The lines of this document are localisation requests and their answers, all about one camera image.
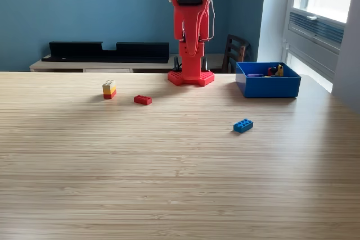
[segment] white wall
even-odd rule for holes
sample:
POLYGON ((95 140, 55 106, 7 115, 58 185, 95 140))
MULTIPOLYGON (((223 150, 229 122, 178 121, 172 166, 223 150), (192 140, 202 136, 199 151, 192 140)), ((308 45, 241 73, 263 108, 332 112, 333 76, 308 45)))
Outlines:
POLYGON ((264 0, 258 62, 281 61, 287 1, 264 0))
POLYGON ((360 0, 352 0, 332 93, 360 114, 360 0))

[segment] lego brick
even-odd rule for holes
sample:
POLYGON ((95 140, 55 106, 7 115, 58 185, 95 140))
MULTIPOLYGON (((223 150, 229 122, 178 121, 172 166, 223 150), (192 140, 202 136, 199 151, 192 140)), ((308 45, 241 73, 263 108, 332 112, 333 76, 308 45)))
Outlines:
POLYGON ((105 94, 105 95, 111 95, 111 94, 113 94, 113 92, 116 90, 116 86, 114 86, 111 90, 105 90, 105 89, 103 89, 102 91, 103 91, 103 93, 105 94))
POLYGON ((134 102, 135 103, 139 103, 139 104, 143 104, 143 105, 149 105, 152 103, 152 99, 150 97, 145 97, 145 96, 136 96, 134 97, 134 102))
POLYGON ((104 94, 104 95, 103 95, 103 98, 104 98, 104 99, 112 99, 113 97, 115 97, 115 95, 116 95, 116 89, 115 89, 115 91, 114 91, 111 95, 104 94))
POLYGON ((116 83, 114 80, 108 80, 105 84, 102 85, 102 90, 111 91, 114 87, 116 87, 116 83))
POLYGON ((234 125, 234 131, 244 133, 254 126, 254 122, 249 119, 244 119, 234 125))

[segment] red robot base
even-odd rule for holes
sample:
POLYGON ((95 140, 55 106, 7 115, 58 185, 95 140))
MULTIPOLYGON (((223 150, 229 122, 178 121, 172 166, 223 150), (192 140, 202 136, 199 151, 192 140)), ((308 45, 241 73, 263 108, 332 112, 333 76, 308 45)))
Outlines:
POLYGON ((182 84, 196 84, 204 87, 213 82, 215 75, 211 71, 201 71, 204 43, 199 43, 199 47, 194 56, 189 56, 186 50, 186 43, 180 42, 179 52, 180 56, 182 56, 182 71, 169 72, 168 80, 177 86, 182 84))
POLYGON ((177 86, 183 84, 196 84, 201 87, 204 87, 215 80, 215 75, 211 71, 201 72, 200 78, 193 80, 193 79, 184 79, 181 71, 180 72, 171 71, 168 73, 168 80, 177 86))

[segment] red lego brick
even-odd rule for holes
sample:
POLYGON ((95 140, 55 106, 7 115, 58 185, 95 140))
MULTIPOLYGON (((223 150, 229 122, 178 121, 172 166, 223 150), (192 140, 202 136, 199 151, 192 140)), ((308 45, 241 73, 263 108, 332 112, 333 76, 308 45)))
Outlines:
POLYGON ((116 90, 111 95, 104 94, 103 98, 104 99, 112 99, 113 97, 115 97, 115 95, 116 95, 116 90))
POLYGON ((152 103, 152 98, 138 95, 134 97, 134 102, 143 105, 149 105, 152 103))

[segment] yellow lego brick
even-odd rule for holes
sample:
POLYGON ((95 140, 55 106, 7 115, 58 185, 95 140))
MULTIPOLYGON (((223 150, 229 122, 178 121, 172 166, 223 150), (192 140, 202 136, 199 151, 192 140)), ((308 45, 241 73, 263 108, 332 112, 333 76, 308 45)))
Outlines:
POLYGON ((115 90, 116 86, 114 86, 111 90, 103 89, 102 91, 105 95, 112 95, 115 90))
POLYGON ((106 81, 105 84, 102 85, 102 89, 108 91, 111 91, 114 87, 116 87, 116 84, 113 80, 106 81))

